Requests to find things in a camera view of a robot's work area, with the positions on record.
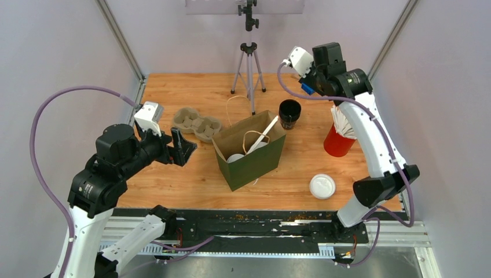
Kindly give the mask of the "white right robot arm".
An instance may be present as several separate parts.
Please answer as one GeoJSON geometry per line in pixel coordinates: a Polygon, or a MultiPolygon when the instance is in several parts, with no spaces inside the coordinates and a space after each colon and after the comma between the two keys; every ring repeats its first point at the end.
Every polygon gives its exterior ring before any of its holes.
{"type": "Polygon", "coordinates": [[[338,221],[331,225],[332,237],[345,242],[354,233],[353,226],[367,219],[382,204],[406,191],[409,212],[413,214],[411,183],[420,171],[407,164],[388,134],[379,113],[372,84],[360,68],[347,69],[341,46],[337,42],[312,48],[311,52],[296,46],[288,55],[300,84],[311,99],[333,101],[346,117],[367,161],[369,177],[353,184],[353,197],[337,212],[338,221]]]}

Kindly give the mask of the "single white straw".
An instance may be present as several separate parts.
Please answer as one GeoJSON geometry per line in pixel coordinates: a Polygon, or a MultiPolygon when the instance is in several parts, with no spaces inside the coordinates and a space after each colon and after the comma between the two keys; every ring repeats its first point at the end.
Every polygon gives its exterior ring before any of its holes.
{"type": "Polygon", "coordinates": [[[271,129],[274,127],[274,125],[278,122],[279,120],[279,116],[275,116],[273,118],[273,120],[268,124],[268,126],[266,127],[266,129],[259,133],[258,131],[255,131],[255,130],[250,130],[250,131],[247,131],[245,134],[244,134],[244,137],[243,137],[243,149],[244,149],[244,153],[246,155],[250,154],[251,152],[254,151],[254,148],[261,142],[263,141],[264,138],[267,138],[268,139],[268,142],[270,141],[270,138],[268,136],[268,133],[271,131],[271,129]],[[246,135],[248,135],[249,133],[257,133],[259,135],[259,137],[256,139],[256,141],[249,147],[249,149],[245,149],[245,139],[246,139],[246,135]]]}

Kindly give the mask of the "green paper bag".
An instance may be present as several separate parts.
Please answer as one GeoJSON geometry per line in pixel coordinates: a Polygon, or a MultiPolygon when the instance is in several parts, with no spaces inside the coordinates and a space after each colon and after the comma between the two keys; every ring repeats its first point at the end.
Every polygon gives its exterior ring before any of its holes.
{"type": "Polygon", "coordinates": [[[234,98],[225,104],[229,126],[212,136],[218,167],[231,191],[278,168],[286,139],[279,116],[270,110],[233,124],[228,106],[234,98]]]}

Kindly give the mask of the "white single cup lid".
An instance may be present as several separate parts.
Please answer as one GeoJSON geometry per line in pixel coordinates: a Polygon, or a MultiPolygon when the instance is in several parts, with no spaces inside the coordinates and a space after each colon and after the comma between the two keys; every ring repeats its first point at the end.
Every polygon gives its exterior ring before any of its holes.
{"type": "Polygon", "coordinates": [[[264,141],[261,141],[255,148],[254,148],[254,151],[259,149],[259,148],[262,148],[262,147],[265,147],[267,146],[268,143],[267,142],[264,142],[264,141]]]}

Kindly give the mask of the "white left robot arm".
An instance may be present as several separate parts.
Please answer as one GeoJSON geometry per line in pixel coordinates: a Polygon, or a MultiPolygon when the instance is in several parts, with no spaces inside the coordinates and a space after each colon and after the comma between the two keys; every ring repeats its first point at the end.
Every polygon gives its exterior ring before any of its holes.
{"type": "Polygon", "coordinates": [[[57,265],[52,277],[119,277],[151,241],[173,238],[177,215],[157,205],[131,232],[100,249],[104,228],[127,191],[128,179],[152,162],[184,166],[196,149],[197,144],[175,127],[170,135],[160,136],[127,124],[107,127],[96,139],[96,153],[72,180],[68,202],[74,235],[63,245],[71,256],[67,266],[57,265]]]}

